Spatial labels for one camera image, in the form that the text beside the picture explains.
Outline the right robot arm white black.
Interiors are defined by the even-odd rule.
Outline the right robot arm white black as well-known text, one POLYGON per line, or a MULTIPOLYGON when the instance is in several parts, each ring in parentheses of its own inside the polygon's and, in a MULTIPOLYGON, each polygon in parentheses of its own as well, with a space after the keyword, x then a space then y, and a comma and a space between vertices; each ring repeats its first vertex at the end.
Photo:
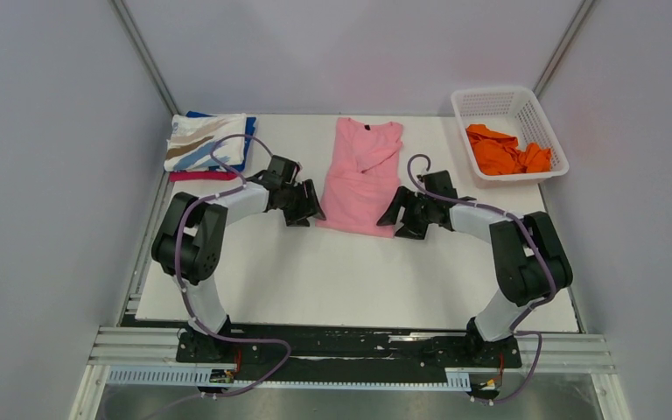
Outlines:
POLYGON ((473 198, 459 197, 448 171, 420 175, 414 190, 397 188, 377 226, 395 235, 425 238, 429 226, 471 235, 490 245, 498 290, 467 324, 465 353, 476 365, 496 358, 503 340, 538 306, 572 284, 572 267, 550 216, 517 215, 473 198))

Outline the pink t-shirt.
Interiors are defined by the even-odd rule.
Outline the pink t-shirt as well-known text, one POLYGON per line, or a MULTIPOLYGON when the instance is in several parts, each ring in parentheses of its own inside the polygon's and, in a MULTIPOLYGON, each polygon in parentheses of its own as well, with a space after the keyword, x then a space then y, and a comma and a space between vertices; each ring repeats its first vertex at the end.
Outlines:
POLYGON ((394 236, 392 227, 377 222, 401 185, 402 135, 399 122, 374 125, 338 119, 320 200, 326 219, 318 220, 317 227, 380 238, 394 236))

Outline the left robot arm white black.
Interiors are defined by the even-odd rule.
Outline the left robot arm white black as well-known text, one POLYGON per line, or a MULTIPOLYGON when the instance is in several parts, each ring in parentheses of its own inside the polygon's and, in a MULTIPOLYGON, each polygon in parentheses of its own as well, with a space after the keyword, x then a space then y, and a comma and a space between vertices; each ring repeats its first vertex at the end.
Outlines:
POLYGON ((244 177, 225 192, 197 197, 176 193, 151 245, 151 257, 173 278, 187 314, 187 327, 177 350, 180 362, 226 361, 233 347, 280 346, 286 357, 291 345, 282 339, 235 338, 229 334, 230 318, 214 280, 222 257, 227 228, 249 216, 278 211, 288 227, 307 228, 312 219, 322 221, 312 180, 299 180, 300 165, 273 156, 266 169, 244 177))

